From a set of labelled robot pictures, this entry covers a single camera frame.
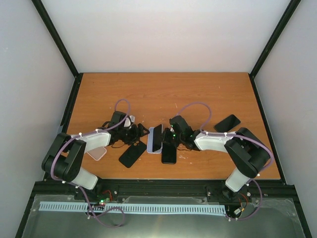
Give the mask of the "lavender phone case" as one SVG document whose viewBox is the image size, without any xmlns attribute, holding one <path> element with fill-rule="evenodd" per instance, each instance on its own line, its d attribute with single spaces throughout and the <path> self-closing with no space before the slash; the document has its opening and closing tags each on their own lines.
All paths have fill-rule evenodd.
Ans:
<svg viewBox="0 0 317 238">
<path fill-rule="evenodd" d="M 153 151 L 153 135 L 154 127 L 149 128 L 148 141 L 147 141 L 147 153 L 149 154 L 160 154 L 162 151 L 162 146 L 159 150 Z"/>
</svg>

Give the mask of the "white phone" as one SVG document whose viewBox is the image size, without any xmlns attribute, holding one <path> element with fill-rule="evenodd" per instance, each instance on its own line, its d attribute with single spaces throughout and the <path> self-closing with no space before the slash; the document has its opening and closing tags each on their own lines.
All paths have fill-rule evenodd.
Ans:
<svg viewBox="0 0 317 238">
<path fill-rule="evenodd" d="M 162 132 L 163 125 L 159 124 L 153 129 L 153 143 L 152 143 L 152 152 L 153 153 L 161 153 L 162 150 Z"/>
</svg>

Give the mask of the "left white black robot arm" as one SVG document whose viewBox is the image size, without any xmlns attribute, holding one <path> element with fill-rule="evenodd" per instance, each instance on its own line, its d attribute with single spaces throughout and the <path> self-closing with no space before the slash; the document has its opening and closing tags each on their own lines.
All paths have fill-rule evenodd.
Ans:
<svg viewBox="0 0 317 238">
<path fill-rule="evenodd" d="M 106 154 L 106 147 L 119 140 L 129 146 L 141 145 L 139 139 L 150 132 L 134 120 L 132 115 L 115 111 L 111 120 L 95 131 L 78 135 L 59 133 L 42 162 L 42 170 L 53 179 L 85 188 L 91 199 L 99 199 L 103 187 L 97 183 L 96 175 L 82 168 L 84 154 L 99 160 Z"/>
</svg>

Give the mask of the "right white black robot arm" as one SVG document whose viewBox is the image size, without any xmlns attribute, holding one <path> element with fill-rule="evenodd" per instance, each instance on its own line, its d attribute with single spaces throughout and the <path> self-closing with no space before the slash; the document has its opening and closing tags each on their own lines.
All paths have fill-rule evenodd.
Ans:
<svg viewBox="0 0 317 238">
<path fill-rule="evenodd" d="M 170 128 L 162 132 L 163 145 L 177 148 L 182 144 L 188 150 L 212 150 L 230 156 L 235 169 L 226 179 L 225 186 L 232 192 L 239 192 L 274 161 L 273 153 L 245 127 L 234 132 L 193 130 L 180 115 L 171 118 L 169 123 Z"/>
</svg>

